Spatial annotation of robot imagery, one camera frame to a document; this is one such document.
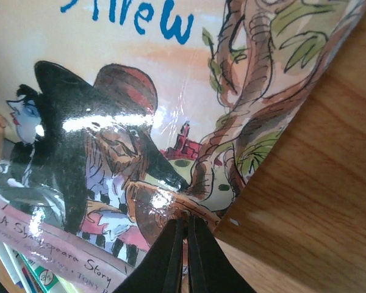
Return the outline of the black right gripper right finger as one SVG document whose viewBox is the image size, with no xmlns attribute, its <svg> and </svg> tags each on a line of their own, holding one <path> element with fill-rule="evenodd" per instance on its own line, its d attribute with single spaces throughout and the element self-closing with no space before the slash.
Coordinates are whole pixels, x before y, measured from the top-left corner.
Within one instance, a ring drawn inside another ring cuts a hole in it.
<svg viewBox="0 0 366 293">
<path fill-rule="evenodd" d="M 205 221 L 188 220 L 188 287 L 190 292 L 254 292 L 234 269 Z"/>
</svg>

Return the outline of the pink Taming of Shrew book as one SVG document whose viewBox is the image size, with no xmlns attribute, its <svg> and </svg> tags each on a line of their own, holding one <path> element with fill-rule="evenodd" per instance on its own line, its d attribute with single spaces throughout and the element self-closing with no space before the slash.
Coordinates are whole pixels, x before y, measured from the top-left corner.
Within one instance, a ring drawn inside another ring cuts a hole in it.
<svg viewBox="0 0 366 293">
<path fill-rule="evenodd" d="M 0 1 L 0 240 L 115 292 L 169 220 L 210 231 L 366 1 Z"/>
</svg>

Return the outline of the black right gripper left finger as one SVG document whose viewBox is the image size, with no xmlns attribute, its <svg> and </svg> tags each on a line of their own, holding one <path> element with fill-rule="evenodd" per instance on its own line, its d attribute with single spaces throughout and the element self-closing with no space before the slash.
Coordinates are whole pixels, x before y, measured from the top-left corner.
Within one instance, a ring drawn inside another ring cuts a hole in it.
<svg viewBox="0 0 366 293">
<path fill-rule="evenodd" d="M 181 292 L 184 225 L 183 219 L 169 220 L 141 264 L 115 292 Z"/>
</svg>

